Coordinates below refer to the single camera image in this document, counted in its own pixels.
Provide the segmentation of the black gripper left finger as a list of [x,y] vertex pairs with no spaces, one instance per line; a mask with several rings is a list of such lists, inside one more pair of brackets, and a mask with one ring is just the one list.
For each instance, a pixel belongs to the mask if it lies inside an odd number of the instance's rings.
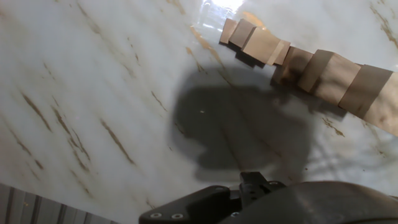
[[264,195],[260,172],[240,173],[237,190],[212,185],[140,215],[139,224],[222,223],[236,218],[242,209]]

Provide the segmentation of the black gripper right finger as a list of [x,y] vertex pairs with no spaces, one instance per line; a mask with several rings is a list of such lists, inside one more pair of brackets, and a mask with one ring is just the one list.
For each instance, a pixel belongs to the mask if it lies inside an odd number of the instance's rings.
[[263,184],[263,192],[265,195],[283,188],[286,188],[286,185],[279,181],[269,181]]

